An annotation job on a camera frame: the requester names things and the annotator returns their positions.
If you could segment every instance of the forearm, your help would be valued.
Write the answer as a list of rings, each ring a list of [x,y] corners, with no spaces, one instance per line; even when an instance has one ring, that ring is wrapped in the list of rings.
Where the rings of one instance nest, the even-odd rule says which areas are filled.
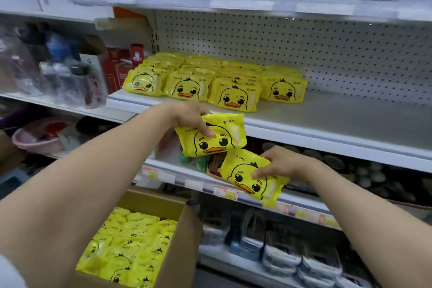
[[[32,288],[47,282],[59,287],[68,279],[91,237],[172,126],[173,112],[165,107],[150,108],[85,143],[0,202],[0,253]]]
[[[312,161],[304,173],[384,288],[430,286],[429,225],[321,162]]]

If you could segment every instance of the box of yellow packages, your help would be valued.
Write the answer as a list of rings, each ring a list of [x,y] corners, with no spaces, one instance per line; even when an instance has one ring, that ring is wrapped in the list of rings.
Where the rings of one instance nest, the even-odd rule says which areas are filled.
[[[190,287],[202,223],[186,201],[129,189],[84,251],[81,271],[68,287]]]

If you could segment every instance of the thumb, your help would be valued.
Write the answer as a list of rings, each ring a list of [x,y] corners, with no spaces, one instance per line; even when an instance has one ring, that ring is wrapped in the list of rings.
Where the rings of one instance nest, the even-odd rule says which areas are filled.
[[[197,129],[199,132],[201,132],[203,135],[207,137],[213,137],[215,135],[212,129],[210,129],[210,127],[207,126],[207,124],[202,120],[201,117],[198,120]]]
[[[268,175],[276,174],[276,167],[273,164],[256,169],[252,172],[252,179],[263,178]]]

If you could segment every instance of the pegboard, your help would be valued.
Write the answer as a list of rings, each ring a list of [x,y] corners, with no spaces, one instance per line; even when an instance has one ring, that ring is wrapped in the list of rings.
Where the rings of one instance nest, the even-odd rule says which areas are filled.
[[[156,11],[160,51],[301,68],[308,90],[432,106],[432,28]]]

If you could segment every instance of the duck beak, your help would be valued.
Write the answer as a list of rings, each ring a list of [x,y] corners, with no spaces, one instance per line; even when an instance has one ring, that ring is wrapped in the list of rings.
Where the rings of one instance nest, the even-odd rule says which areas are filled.
[[[240,108],[240,105],[236,103],[224,103],[224,105],[227,107]]]
[[[211,153],[218,153],[220,151],[225,151],[226,147],[220,148],[220,147],[212,147],[210,149],[207,149],[204,151],[205,154],[211,154]]]
[[[253,195],[255,192],[251,190],[251,188],[249,188],[248,186],[241,184],[241,183],[237,183],[236,181],[234,181],[234,184],[243,189],[246,193]]]
[[[183,93],[181,93],[181,94],[178,94],[180,97],[186,97],[186,98],[192,98],[193,97],[193,95],[191,95],[191,94],[188,94],[187,92],[183,92]]]

